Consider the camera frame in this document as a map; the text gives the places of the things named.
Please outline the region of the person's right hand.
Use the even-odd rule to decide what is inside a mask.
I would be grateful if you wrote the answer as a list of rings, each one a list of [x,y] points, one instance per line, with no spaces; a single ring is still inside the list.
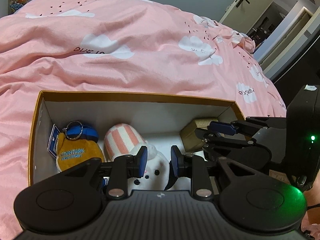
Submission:
[[[319,239],[319,174],[310,190],[304,192],[308,210],[302,221],[302,230],[308,230],[315,239]]]

